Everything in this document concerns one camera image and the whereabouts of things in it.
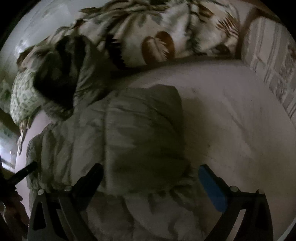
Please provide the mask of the olive grey puffer jacket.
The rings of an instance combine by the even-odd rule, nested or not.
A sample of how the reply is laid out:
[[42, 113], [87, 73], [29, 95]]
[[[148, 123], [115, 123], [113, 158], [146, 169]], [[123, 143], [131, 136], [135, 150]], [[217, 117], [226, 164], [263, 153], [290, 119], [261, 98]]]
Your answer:
[[106, 59], [85, 36], [42, 42], [34, 87], [57, 119], [28, 144], [29, 202], [74, 186], [95, 164], [100, 185], [84, 210], [98, 240], [204, 240], [209, 232], [197, 170], [184, 157], [183, 110], [168, 85], [108, 91]]

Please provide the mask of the window with bright panes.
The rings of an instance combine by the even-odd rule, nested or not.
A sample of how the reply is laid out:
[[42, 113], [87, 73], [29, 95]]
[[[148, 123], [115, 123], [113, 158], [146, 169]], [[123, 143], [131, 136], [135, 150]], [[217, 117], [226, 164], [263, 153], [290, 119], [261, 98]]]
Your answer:
[[15, 173], [19, 135], [14, 133], [3, 123], [1, 123], [0, 135], [2, 163], [5, 169]]

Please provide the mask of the green white checkered pillow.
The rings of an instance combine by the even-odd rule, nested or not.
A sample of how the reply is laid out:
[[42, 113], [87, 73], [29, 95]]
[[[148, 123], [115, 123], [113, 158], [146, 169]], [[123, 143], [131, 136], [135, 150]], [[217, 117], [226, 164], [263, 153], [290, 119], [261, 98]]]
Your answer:
[[26, 69], [23, 72], [19, 72], [14, 80], [10, 115], [17, 126], [35, 116], [41, 108], [41, 101], [33, 85], [35, 75], [36, 72]]

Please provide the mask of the pale pink bed sheet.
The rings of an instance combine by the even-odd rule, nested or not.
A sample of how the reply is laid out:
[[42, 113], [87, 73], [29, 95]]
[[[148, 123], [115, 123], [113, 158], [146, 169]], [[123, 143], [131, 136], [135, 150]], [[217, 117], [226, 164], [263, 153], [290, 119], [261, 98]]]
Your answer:
[[[120, 82], [112, 79], [115, 73], [122, 70], [107, 67], [103, 72], [110, 92], [175, 87], [182, 102], [185, 159], [197, 171], [200, 165], [208, 165], [241, 191], [263, 191], [272, 239], [282, 237], [295, 218], [295, 127], [255, 73], [240, 61], [194, 59], [135, 69]], [[209, 234], [219, 212], [202, 185], [201, 189]]]

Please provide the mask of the leaf print pillow behind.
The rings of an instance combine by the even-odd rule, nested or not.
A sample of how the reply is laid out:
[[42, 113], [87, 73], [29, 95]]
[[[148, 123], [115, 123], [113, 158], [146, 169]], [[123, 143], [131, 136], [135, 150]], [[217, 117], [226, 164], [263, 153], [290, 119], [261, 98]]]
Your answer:
[[12, 87], [5, 80], [2, 80], [0, 84], [0, 106], [1, 110], [7, 114], [10, 114], [11, 110], [11, 93]]

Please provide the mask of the striped patterned cushion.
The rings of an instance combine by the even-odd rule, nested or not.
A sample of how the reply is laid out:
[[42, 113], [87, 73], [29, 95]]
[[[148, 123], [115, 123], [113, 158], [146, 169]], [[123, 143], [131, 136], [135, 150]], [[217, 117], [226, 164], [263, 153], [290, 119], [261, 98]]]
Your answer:
[[295, 40], [287, 28], [271, 19], [257, 18], [244, 37], [241, 58], [295, 124]]

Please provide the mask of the leaf print blanket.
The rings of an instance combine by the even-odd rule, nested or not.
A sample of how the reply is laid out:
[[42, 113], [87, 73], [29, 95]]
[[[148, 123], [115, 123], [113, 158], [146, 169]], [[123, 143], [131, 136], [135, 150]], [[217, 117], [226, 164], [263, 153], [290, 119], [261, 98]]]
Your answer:
[[105, 56], [130, 67], [191, 55], [233, 57], [239, 16], [230, 1], [109, 1], [81, 9], [71, 25], [27, 48], [18, 68], [34, 68], [37, 57], [70, 35], [87, 37]]

